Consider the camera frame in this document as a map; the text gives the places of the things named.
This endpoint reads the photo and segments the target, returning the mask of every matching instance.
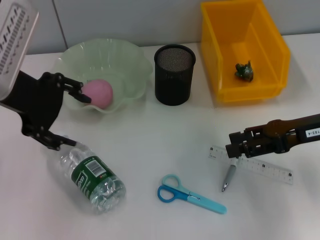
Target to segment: scissor handle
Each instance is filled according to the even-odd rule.
[[[161,196],[161,190],[166,190],[170,193],[173,194],[173,197],[170,198],[170,199],[164,199],[162,196]],[[183,193],[183,192],[180,192],[178,190],[175,190],[174,188],[172,187],[169,187],[169,186],[166,186],[166,185],[161,185],[159,188],[158,188],[158,192],[157,192],[157,195],[158,195],[158,198],[164,202],[164,203],[171,203],[173,200],[176,200],[176,199],[182,199],[182,200],[185,200],[187,201],[188,200],[188,195]]]
[[[177,186],[173,186],[173,185],[167,183],[168,179],[175,179],[177,181],[178,185]],[[170,187],[172,189],[175,189],[177,191],[183,192],[185,194],[189,194],[189,192],[190,192],[190,190],[188,190],[184,186],[182,186],[180,178],[175,174],[168,174],[168,175],[164,176],[162,178],[162,185],[168,186],[168,187]]]

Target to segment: blue scissors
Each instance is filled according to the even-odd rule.
[[[172,186],[172,185],[168,184],[167,183],[168,179],[175,179],[177,181],[178,185]],[[166,191],[172,193],[173,197],[170,199],[164,199],[161,196],[161,193],[160,193],[161,190],[166,190]],[[208,209],[210,211],[218,213],[218,214],[227,213],[227,208],[224,205],[217,203],[215,201],[212,201],[204,196],[201,196],[201,195],[199,195],[195,192],[192,192],[192,191],[186,189],[185,187],[183,187],[181,184],[180,178],[174,174],[168,174],[163,177],[162,185],[158,188],[157,195],[158,195],[158,198],[164,203],[171,203],[173,200],[182,199],[182,200],[185,200],[185,201],[190,202],[192,204],[195,204],[199,207],[203,207],[205,209]]]

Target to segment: ruler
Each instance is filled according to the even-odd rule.
[[[292,170],[261,161],[254,157],[247,158],[246,156],[241,156],[238,159],[229,158],[225,148],[213,145],[210,148],[209,158],[229,165],[236,162],[238,169],[245,169],[286,184],[293,184],[294,174]]]

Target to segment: pen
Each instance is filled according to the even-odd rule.
[[[231,179],[233,178],[233,176],[236,172],[237,161],[238,161],[238,159],[236,158],[236,160],[230,165],[228,172],[226,173],[226,176],[223,181],[222,192],[224,192],[226,190],[226,188],[229,186]]]

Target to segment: white table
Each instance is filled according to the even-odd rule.
[[[228,169],[208,158],[212,144],[229,133],[320,112],[320,34],[284,37],[291,49],[287,88],[257,105],[214,106],[199,45],[192,94],[181,106],[159,103],[154,79],[146,97],[110,115],[72,113],[65,107],[52,131],[84,142],[124,181],[126,200],[95,216],[72,182],[57,178],[54,159],[21,134],[20,117],[0,108],[0,239],[6,240],[318,240],[320,237],[320,142],[260,159],[293,170],[294,184],[238,170],[225,193]],[[152,62],[158,46],[144,47]],[[35,78],[49,71],[60,53],[30,55],[22,70]],[[177,174],[189,189],[224,204],[219,215],[176,200],[157,198],[163,176]]]

